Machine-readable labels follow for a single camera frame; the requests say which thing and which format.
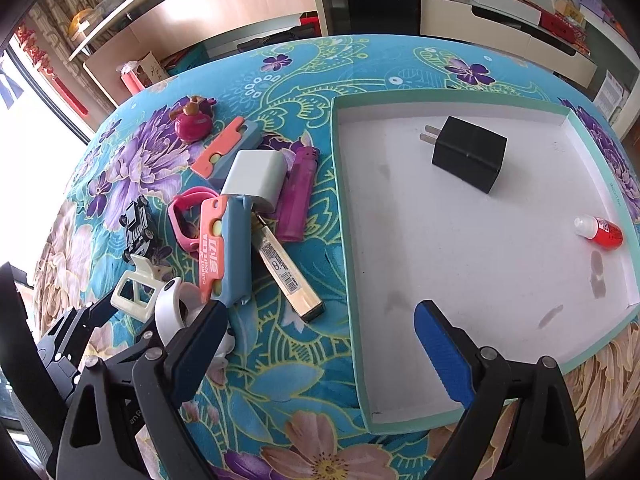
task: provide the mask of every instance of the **mint green box edge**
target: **mint green box edge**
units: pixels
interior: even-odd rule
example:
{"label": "mint green box edge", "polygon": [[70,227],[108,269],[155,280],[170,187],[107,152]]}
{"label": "mint green box edge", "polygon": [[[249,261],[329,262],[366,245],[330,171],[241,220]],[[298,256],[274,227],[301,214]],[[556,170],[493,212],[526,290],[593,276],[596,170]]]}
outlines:
{"label": "mint green box edge", "polygon": [[[353,371],[356,381],[356,392],[362,418],[367,431],[373,434],[401,434],[414,433],[416,431],[425,431],[433,428],[439,428],[447,424],[457,422],[462,416],[463,410],[452,410],[450,412],[438,413],[427,417],[415,418],[412,420],[404,420],[401,422],[376,423],[371,420],[369,409],[369,398],[364,381],[364,367],[362,364],[362,353],[360,349],[360,317],[358,313],[358,296],[355,289],[355,278],[353,269],[353,253],[351,251],[350,239],[350,219],[347,215],[345,202],[344,181],[342,179],[342,168],[340,167],[340,143],[338,142],[338,123],[337,111],[344,108],[355,108],[369,105],[398,104],[398,103],[420,103],[420,102],[463,102],[472,104],[492,104],[513,106],[518,108],[529,108],[532,110],[540,110],[551,112],[557,115],[567,117],[572,126],[578,132],[580,139],[587,147],[589,153],[594,158],[597,168],[600,170],[602,177],[607,184],[610,194],[612,195],[616,212],[618,213],[618,222],[626,240],[638,240],[636,229],[634,227],[631,215],[626,208],[625,201],[618,183],[611,173],[609,165],[605,160],[602,152],[599,150],[590,133],[584,127],[580,119],[570,108],[559,104],[541,101],[537,99],[511,96],[506,94],[498,94],[494,92],[481,91],[451,91],[449,89],[398,89],[398,90],[382,90],[374,92],[363,92],[359,94],[348,94],[338,96],[332,99],[332,109],[330,118],[331,131],[331,147],[332,159],[334,162],[335,181],[338,200],[338,217],[340,221],[340,232],[342,236],[342,253],[344,259],[347,308],[349,313],[349,330],[351,336],[351,348],[353,353]],[[636,283],[640,284],[640,244],[629,244],[632,264],[636,276]],[[640,303],[630,306],[629,313],[615,328],[610,330],[601,339],[592,344],[584,352],[570,359],[568,362],[560,364],[562,373],[567,373],[588,358],[600,351],[607,345],[620,331],[631,322],[640,310]]]}

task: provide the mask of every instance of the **white bottle cap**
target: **white bottle cap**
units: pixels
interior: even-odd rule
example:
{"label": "white bottle cap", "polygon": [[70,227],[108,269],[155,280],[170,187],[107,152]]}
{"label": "white bottle cap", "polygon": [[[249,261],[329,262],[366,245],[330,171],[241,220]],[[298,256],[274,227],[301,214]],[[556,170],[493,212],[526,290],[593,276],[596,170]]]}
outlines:
{"label": "white bottle cap", "polygon": [[590,215],[580,215],[574,220],[575,233],[591,240],[598,233],[598,221]]}

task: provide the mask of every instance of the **white power adapter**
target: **white power adapter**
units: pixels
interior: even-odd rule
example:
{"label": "white power adapter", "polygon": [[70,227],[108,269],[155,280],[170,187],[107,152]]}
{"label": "white power adapter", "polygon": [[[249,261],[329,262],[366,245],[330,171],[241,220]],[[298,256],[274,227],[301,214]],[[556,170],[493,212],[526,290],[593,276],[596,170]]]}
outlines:
{"label": "white power adapter", "polygon": [[278,205],[287,159],[275,150],[240,150],[231,165],[222,194],[251,197],[254,209],[273,213]]}

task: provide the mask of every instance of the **stain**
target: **stain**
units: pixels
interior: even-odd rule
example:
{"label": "stain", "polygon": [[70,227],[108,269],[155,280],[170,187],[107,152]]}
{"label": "stain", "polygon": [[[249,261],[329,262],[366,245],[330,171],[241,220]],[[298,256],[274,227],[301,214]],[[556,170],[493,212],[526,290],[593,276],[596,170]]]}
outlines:
{"label": "stain", "polygon": [[604,264],[602,263],[602,254],[599,251],[591,253],[591,270],[599,276],[604,272]]}
{"label": "stain", "polygon": [[562,312],[562,310],[564,309],[564,305],[563,304],[559,304],[558,306],[552,308],[549,312],[547,312],[543,318],[540,320],[540,322],[538,323],[538,329],[544,328],[545,326],[547,326],[549,323],[551,323],[551,320],[553,318],[555,318],[558,314],[560,314]]}
{"label": "stain", "polygon": [[596,300],[600,298],[604,298],[607,295],[607,285],[604,282],[604,278],[602,276],[597,276],[596,274],[591,275],[591,290],[593,291],[593,297]]}
{"label": "stain", "polygon": [[389,171],[389,165],[388,164],[380,164],[378,166],[378,171],[380,172],[380,174],[385,177],[387,180],[391,179],[391,172]]}
{"label": "stain", "polygon": [[408,304],[409,301],[401,290],[392,290],[386,297],[385,312],[404,310]]}
{"label": "stain", "polygon": [[599,251],[591,253],[591,291],[596,300],[604,298],[607,295],[607,285],[604,282],[604,263],[602,254]]}

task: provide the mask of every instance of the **red bottle label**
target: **red bottle label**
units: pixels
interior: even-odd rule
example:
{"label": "red bottle label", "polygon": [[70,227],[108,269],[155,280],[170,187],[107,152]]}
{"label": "red bottle label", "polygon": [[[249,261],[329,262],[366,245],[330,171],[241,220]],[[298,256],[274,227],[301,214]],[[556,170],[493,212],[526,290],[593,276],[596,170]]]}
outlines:
{"label": "red bottle label", "polygon": [[622,245],[622,231],[620,228],[602,218],[596,218],[598,221],[598,231],[593,237],[593,241],[606,249],[617,249]]}

